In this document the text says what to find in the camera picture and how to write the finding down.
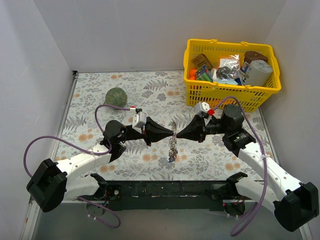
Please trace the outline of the metal ring disc key organizer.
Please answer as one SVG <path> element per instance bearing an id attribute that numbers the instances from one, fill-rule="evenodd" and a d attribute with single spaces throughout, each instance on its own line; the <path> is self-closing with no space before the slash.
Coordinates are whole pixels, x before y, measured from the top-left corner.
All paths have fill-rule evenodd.
<path id="1" fill-rule="evenodd" d="M 177 155 L 178 155 L 178 149 L 176 147 L 176 144 L 177 144 L 177 138 L 176 138 L 177 124 L 175 121 L 172 121 L 170 123 L 170 126 L 171 126 L 171 130 L 173 131 L 173 135 L 171 136 L 171 138 L 169 139 L 169 142 L 168 142 L 168 146 L 169 146 L 168 156 L 169 156 L 169 158 L 170 157 L 174 158 L 174 161 L 175 161 L 177 158 Z"/>

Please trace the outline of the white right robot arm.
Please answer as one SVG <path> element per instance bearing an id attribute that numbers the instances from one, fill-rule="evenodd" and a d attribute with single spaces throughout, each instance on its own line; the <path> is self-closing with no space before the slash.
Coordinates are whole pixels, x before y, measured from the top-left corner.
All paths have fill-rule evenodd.
<path id="1" fill-rule="evenodd" d="M 319 215 L 319 192 L 311 183 L 303 183 L 286 172 L 266 155 L 258 139 L 243 127 L 247 119 L 238 105 L 228 104 L 221 117 L 214 117 L 214 110 L 206 102 L 195 106 L 197 114 L 189 125 L 176 136 L 179 139 L 205 140 L 207 135 L 222 134 L 224 146 L 263 178 L 260 184 L 243 172 L 226 180 L 214 194 L 232 199 L 248 197 L 272 212 L 280 225 L 294 232 Z"/>

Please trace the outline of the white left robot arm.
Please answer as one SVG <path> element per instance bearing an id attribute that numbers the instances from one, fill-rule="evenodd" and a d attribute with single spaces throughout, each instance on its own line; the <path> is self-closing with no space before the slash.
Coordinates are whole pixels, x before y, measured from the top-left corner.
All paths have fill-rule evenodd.
<path id="1" fill-rule="evenodd" d="M 107 193 L 107 182 L 98 174 L 84 174 L 117 160 L 125 151 L 127 141 L 144 140 L 147 146 L 173 136 L 149 116 L 137 114 L 131 125 L 117 120 L 109 121 L 103 132 L 103 140 L 90 150 L 59 160 L 43 160 L 30 178 L 26 190 L 43 212 L 55 209 L 63 200 L 92 196 L 101 200 Z"/>

